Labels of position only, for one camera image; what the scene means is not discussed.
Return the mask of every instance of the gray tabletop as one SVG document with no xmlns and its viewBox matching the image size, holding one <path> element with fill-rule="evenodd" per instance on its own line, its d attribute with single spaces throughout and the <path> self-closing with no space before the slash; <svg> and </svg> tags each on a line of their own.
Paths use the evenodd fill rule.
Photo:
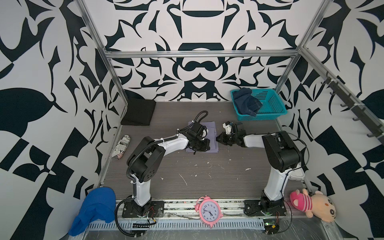
<svg viewBox="0 0 384 240">
<path fill-rule="evenodd" d="M 224 122 L 237 121 L 231 102 L 159 102 L 150 126 L 123 126 L 120 138 L 128 134 L 131 143 L 123 158 L 109 165 L 104 186 L 112 188 L 117 199 L 131 195 L 132 185 L 125 176 L 126 161 L 139 142 L 146 136 L 161 138 L 176 134 L 177 128 L 186 127 L 202 110 L 209 112 L 204 122 L 216 122 L 217 134 L 224 131 Z M 247 134 L 278 131 L 274 120 L 244 121 L 243 124 Z M 156 199 L 190 199 L 205 194 L 212 198 L 260 197 L 269 173 L 270 164 L 262 148 L 219 144 L 218 153 L 197 152 L 195 155 L 180 150 L 163 158 L 151 180 L 151 195 Z M 300 181 L 289 180 L 285 195 L 301 188 Z"/>
</svg>

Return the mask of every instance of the black folded towel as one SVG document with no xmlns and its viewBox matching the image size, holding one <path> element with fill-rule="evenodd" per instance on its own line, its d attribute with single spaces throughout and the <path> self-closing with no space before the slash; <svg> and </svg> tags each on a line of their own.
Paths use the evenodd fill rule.
<svg viewBox="0 0 384 240">
<path fill-rule="evenodd" d="M 149 126 L 156 102 L 146 99 L 128 99 L 127 113 L 121 120 L 121 125 Z"/>
</svg>

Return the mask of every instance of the plastic basket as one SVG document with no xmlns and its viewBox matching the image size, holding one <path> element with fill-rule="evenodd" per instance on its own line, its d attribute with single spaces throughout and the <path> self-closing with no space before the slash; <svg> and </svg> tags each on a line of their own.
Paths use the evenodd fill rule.
<svg viewBox="0 0 384 240">
<path fill-rule="evenodd" d="M 233 100 L 233 94 L 237 91 L 239 90 L 231 90 L 231 98 L 239 121 L 273 120 L 278 116 L 287 114 L 282 100 L 273 89 L 252 89 L 252 96 L 257 98 L 263 106 L 257 112 L 256 117 L 240 114 Z"/>
</svg>

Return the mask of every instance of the plush toy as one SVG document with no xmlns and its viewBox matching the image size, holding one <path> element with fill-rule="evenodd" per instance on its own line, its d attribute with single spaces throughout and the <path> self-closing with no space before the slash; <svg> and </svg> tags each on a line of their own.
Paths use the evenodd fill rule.
<svg viewBox="0 0 384 240">
<path fill-rule="evenodd" d="M 309 218 L 315 215 L 324 222 L 333 222 L 336 218 L 335 205 L 320 191 L 316 191 L 315 195 L 310 197 L 306 189 L 303 189 L 303 193 L 296 190 L 291 192 L 290 199 L 293 206 L 305 212 Z"/>
</svg>

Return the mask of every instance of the blue cloth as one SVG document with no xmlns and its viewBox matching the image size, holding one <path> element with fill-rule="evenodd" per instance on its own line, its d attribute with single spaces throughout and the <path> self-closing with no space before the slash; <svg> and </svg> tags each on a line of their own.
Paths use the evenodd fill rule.
<svg viewBox="0 0 384 240">
<path fill-rule="evenodd" d="M 257 111 L 263 104 L 254 96 L 251 96 L 252 89 L 242 88 L 233 93 L 233 99 L 240 114 L 247 114 L 256 117 Z"/>
<path fill-rule="evenodd" d="M 104 220 L 110 223 L 115 219 L 116 205 L 115 192 L 108 187 L 100 187 L 92 190 L 84 199 L 79 215 L 75 217 L 68 234 L 76 236 L 85 231 L 88 224 L 95 220 Z"/>
</svg>

